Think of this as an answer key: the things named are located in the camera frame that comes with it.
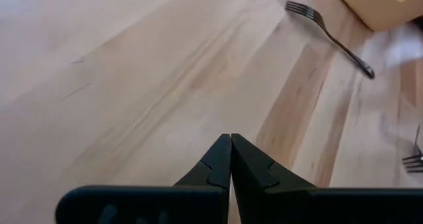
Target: fork tines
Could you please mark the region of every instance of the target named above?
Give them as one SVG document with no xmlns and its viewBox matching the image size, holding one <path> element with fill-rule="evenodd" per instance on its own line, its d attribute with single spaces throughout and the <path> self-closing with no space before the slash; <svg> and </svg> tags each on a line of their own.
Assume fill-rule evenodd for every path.
<svg viewBox="0 0 423 224">
<path fill-rule="evenodd" d="M 407 172 L 423 172 L 423 155 L 403 158 L 403 165 Z"/>
<path fill-rule="evenodd" d="M 306 16 L 311 20 L 315 19 L 315 10 L 307 5 L 293 1 L 286 1 L 285 9 Z"/>
<path fill-rule="evenodd" d="M 414 154 L 416 155 L 403 158 L 403 165 L 407 172 L 423 172 L 423 153 L 417 145 L 419 135 L 420 124 L 417 127 L 416 139 L 414 139 Z"/>
</svg>

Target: yellow container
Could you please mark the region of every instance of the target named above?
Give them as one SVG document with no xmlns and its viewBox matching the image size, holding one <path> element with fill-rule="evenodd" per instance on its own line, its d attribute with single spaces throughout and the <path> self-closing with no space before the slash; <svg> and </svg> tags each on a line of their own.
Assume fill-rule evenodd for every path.
<svg viewBox="0 0 423 224">
<path fill-rule="evenodd" d="M 423 15 L 423 0 L 344 0 L 373 30 L 388 30 Z"/>
</svg>

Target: wooden table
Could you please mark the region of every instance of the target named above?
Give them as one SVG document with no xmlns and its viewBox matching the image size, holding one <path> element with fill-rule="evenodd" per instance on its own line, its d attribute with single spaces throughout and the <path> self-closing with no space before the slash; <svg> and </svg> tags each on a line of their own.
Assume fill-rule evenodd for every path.
<svg viewBox="0 0 423 224">
<path fill-rule="evenodd" d="M 172 185 L 221 133 L 318 186 L 421 186 L 401 157 L 423 111 L 422 34 L 294 0 L 370 81 L 285 1 L 0 0 L 0 223 L 53 223 L 84 184 Z"/>
</svg>

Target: wood grain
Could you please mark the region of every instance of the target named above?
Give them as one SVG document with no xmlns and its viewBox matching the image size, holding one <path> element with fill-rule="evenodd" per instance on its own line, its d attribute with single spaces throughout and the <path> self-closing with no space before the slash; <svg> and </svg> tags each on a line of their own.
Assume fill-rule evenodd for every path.
<svg viewBox="0 0 423 224">
<path fill-rule="evenodd" d="M 222 133 L 318 186 L 421 187 L 401 166 L 423 119 L 421 32 L 294 0 L 370 81 L 285 1 L 0 0 L 0 223 L 53 223 L 84 184 L 172 185 Z"/>
</svg>

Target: metal fork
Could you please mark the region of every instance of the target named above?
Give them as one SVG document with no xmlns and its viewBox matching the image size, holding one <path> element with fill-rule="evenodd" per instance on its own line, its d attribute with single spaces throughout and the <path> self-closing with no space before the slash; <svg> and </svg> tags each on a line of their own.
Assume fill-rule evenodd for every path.
<svg viewBox="0 0 423 224">
<path fill-rule="evenodd" d="M 303 15 L 304 17 L 307 17 L 313 20 L 315 23 L 317 23 L 323 29 L 326 35 L 336 45 L 341 47 L 356 62 L 357 66 L 364 72 L 365 75 L 367 75 L 370 79 L 375 78 L 375 71 L 364 60 L 356 56 L 348 48 L 342 45 L 337 39 L 335 39 L 332 35 L 330 35 L 328 30 L 326 29 L 325 22 L 323 21 L 323 17 L 319 12 L 317 12 L 316 10 L 314 10 L 313 8 L 307 5 L 292 2 L 292 1 L 286 1 L 285 10 Z"/>
<path fill-rule="evenodd" d="M 403 164 L 407 172 L 423 172 L 423 153 L 417 145 L 420 134 L 420 125 L 417 127 L 416 139 L 414 140 L 414 155 L 403 158 Z"/>
</svg>

